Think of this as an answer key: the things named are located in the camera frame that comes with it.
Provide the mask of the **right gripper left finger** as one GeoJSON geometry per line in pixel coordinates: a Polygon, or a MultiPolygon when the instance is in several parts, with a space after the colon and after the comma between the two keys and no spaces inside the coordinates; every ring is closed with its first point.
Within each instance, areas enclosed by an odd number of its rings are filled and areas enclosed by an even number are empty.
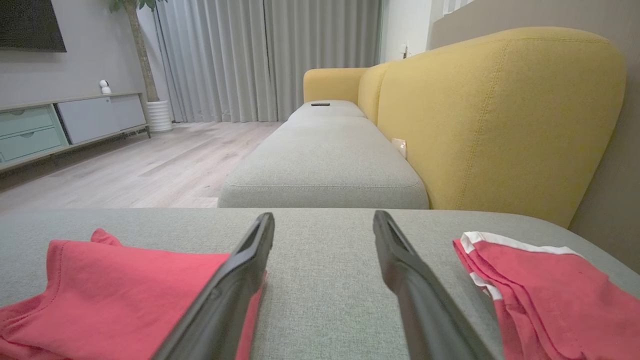
{"type": "Polygon", "coordinates": [[[274,243],[274,215],[256,218],[238,247],[204,285],[154,360],[233,360],[238,352],[250,301],[265,282],[274,243]]]}

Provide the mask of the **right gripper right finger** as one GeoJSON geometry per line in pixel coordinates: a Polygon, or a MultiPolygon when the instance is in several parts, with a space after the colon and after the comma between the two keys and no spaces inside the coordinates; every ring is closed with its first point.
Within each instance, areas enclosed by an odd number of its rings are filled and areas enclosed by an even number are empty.
{"type": "Polygon", "coordinates": [[[384,284],[397,298],[412,360],[498,360],[501,340],[489,301],[481,300],[453,249],[468,215],[376,210],[375,250],[384,284]]]}

